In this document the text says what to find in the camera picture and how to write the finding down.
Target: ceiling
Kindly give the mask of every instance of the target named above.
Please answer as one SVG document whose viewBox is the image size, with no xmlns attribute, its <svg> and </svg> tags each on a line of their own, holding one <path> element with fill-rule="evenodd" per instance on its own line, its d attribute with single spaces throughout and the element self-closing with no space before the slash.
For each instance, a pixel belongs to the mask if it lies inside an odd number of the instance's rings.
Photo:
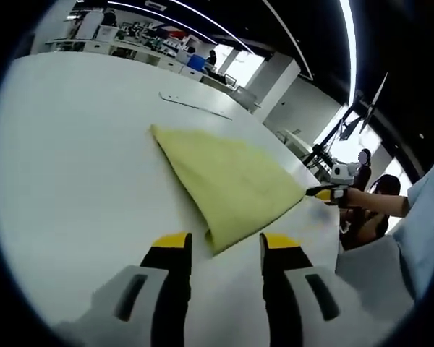
<svg viewBox="0 0 434 347">
<path fill-rule="evenodd" d="M 118 1 L 145 6 L 144 0 Z M 178 4 L 168 0 L 155 2 L 167 6 L 162 14 L 206 35 L 226 35 Z M 182 2 L 206 14 L 240 39 L 264 43 L 274 51 L 293 56 L 301 66 L 301 73 L 309 75 L 298 50 L 263 0 Z M 346 103 L 349 45 L 339 0 L 269 2 L 296 39 L 313 73 L 312 83 L 339 103 Z M 398 129 L 426 171 L 434 162 L 434 0 L 354 0 L 350 3 L 357 41 L 357 94 L 369 103 L 384 75 L 389 73 L 377 107 Z M 216 41 L 241 48 L 231 38 Z M 263 56 L 273 53 L 250 47 Z M 391 154 L 412 166 L 408 158 L 403 158 L 405 155 L 395 149 L 388 129 L 376 119 L 371 125 L 380 132 Z"/>
</svg>

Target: dark hair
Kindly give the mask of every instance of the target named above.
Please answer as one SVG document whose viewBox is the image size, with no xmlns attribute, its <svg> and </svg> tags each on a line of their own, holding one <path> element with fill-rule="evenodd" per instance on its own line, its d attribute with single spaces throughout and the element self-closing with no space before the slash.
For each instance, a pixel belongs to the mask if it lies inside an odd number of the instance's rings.
<svg viewBox="0 0 434 347">
<path fill-rule="evenodd" d="M 374 193 L 380 192 L 385 195 L 399 195 L 400 194 L 400 181 L 397 177 L 392 175 L 382 175 L 372 187 L 375 187 Z"/>
<path fill-rule="evenodd" d="M 368 148 L 362 149 L 360 152 L 365 152 L 367 154 L 367 162 L 364 165 L 369 166 L 371 164 L 371 152 Z"/>
</svg>

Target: led light strip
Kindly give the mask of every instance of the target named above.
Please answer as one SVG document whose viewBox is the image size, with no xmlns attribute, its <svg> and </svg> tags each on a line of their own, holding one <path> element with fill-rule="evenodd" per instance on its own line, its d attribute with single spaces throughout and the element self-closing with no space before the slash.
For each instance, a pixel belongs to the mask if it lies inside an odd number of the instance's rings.
<svg viewBox="0 0 434 347">
<path fill-rule="evenodd" d="M 350 59 L 350 89 L 349 89 L 349 106 L 352 106 L 355 99 L 355 88 L 357 84 L 357 46 L 355 42 L 354 20 L 350 9 L 349 0 L 339 0 L 341 2 L 342 13 L 346 21 L 347 40 L 349 41 L 349 59 Z"/>
<path fill-rule="evenodd" d="M 243 41 L 241 41 L 240 39 L 238 39 L 235 35 L 233 35 L 232 33 L 230 33 L 227 29 L 225 29 L 220 24 L 218 24 L 215 20 L 212 20 L 211 18 L 209 18 L 205 14 L 197 11 L 196 9 L 193 9 L 192 7 L 190 7 L 190 6 L 186 5 L 186 4 L 183 4 L 180 1 L 177 1 L 177 0 L 170 0 L 170 1 L 174 2 L 175 4 L 178 4 L 180 6 L 183 6 L 185 9 L 189 9 L 190 11 L 194 12 L 195 14 L 200 15 L 202 18 L 205 18 L 206 20 L 208 20 L 209 22 L 211 22 L 212 24 L 214 24 L 216 27 L 222 29 L 225 33 L 229 34 L 232 38 L 234 38 L 237 42 L 239 42 L 243 47 L 245 47 L 249 52 L 251 52 L 252 54 L 254 54 L 254 52 L 252 51 L 252 49 L 249 48 Z"/>
<path fill-rule="evenodd" d="M 282 18 L 279 16 L 278 13 L 276 13 L 275 9 L 272 7 L 272 5 L 270 5 L 270 3 L 268 2 L 268 0 L 262 0 L 263 3 L 268 7 L 268 9 L 272 12 L 272 14 L 275 16 L 275 18 L 278 20 L 278 22 L 280 23 L 280 25 L 283 27 L 284 31 L 286 31 L 286 34 L 288 34 L 289 38 L 291 39 L 291 42 L 294 44 L 294 46 L 297 49 L 297 52 L 299 53 L 299 55 L 301 56 L 301 60 L 305 65 L 305 69 L 307 69 L 307 72 L 309 73 L 309 78 L 311 81 L 313 81 L 313 75 L 312 72 L 310 71 L 309 66 L 307 65 L 307 61 L 304 58 L 304 55 L 301 52 L 301 48 L 299 47 L 299 45 L 297 45 L 297 41 L 294 38 L 294 36 L 291 34 L 291 32 L 289 31 L 288 27 L 286 26 L 286 24 L 284 24 Z"/>
<path fill-rule="evenodd" d="M 157 13 L 157 12 L 154 12 L 154 11 L 151 11 L 151 10 L 149 10 L 149 9 L 143 9 L 142 7 L 133 6 L 133 5 L 127 5 L 127 4 L 123 4 L 123 3 L 121 3 L 121 2 L 116 2 L 116 1 L 108 1 L 108 4 L 111 4 L 111 5 L 118 5 L 118 6 L 125 6 L 125 7 L 130 7 L 130 8 L 132 8 L 132 9 L 139 9 L 139 10 L 141 10 L 141 11 L 145 11 L 145 12 L 148 12 L 148 13 L 151 13 L 151 14 L 155 14 L 156 16 L 159 16 L 159 17 L 162 17 L 162 18 L 166 18 L 167 20 L 170 20 L 171 22 L 175 22 L 175 23 L 177 23 L 177 24 L 180 24 L 182 27 L 185 27 L 185 28 L 187 28 L 188 30 L 191 30 L 192 32 L 197 33 L 198 35 L 203 36 L 204 38 L 206 38 L 207 40 L 209 40 L 209 41 L 212 42 L 213 44 L 217 45 L 217 42 L 215 42 L 212 38 L 210 38 L 210 37 L 204 35 L 203 33 L 200 33 L 199 31 L 193 29 L 192 27 L 189 27 L 189 26 L 186 25 L 186 24 L 183 24 L 183 23 L 179 22 L 178 20 L 173 20 L 172 18 L 169 18 L 169 17 L 167 17 L 167 16 L 164 16 L 163 14 L 160 14 L 160 13 Z"/>
</svg>

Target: white table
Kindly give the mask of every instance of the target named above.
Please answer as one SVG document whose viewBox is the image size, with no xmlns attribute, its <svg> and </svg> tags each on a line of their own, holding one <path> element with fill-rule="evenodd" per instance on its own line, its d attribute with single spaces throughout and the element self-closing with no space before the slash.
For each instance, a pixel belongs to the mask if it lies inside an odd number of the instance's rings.
<svg viewBox="0 0 434 347">
<path fill-rule="evenodd" d="M 159 91 L 200 100 L 233 120 L 163 101 Z M 273 134 L 211 87 L 112 56 L 27 56 L 13 63 L 0 94 L 0 244 L 13 275 L 45 321 L 73 320 L 155 239 L 190 231 L 187 346 L 268 346 L 258 235 L 211 257 L 205 221 L 151 124 L 245 140 L 299 183 L 317 184 Z M 336 208 L 310 198 L 266 230 L 301 239 L 314 265 L 333 270 L 338 224 Z"/>
</svg>

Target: yellow cloth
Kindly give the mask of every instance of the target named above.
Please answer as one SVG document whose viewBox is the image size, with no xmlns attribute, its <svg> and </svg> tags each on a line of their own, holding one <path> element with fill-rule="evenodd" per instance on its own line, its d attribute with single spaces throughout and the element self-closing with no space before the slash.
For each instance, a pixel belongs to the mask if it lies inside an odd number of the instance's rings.
<svg viewBox="0 0 434 347">
<path fill-rule="evenodd" d="M 268 225 L 305 195 L 275 161 L 242 141 L 156 125 L 151 131 L 208 222 L 214 253 Z"/>
</svg>

